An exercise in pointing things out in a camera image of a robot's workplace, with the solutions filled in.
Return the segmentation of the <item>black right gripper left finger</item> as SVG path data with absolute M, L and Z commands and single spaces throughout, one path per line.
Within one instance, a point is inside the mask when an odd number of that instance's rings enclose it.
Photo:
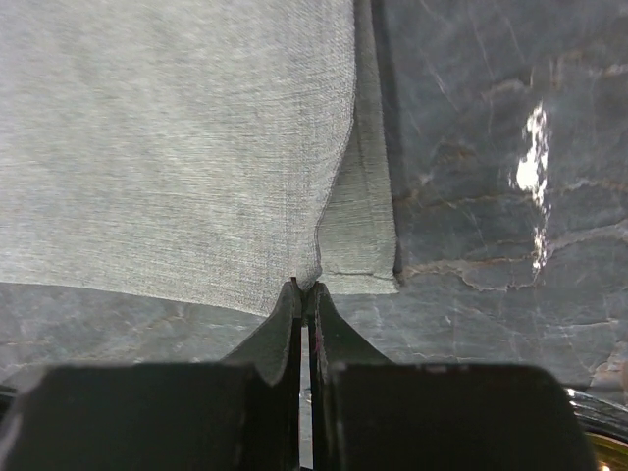
M 217 362 L 64 365 L 1 423 L 5 470 L 295 470 L 301 292 Z

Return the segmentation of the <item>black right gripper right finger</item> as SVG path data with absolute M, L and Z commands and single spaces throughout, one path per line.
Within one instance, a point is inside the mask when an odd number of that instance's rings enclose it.
M 567 394 L 534 365 L 398 364 L 308 294 L 318 470 L 593 470 Z

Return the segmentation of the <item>grey cloth napkin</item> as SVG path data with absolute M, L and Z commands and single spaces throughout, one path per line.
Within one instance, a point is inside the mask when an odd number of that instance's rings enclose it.
M 390 294 L 367 1 L 5 1 L 1 279 L 267 315 Z

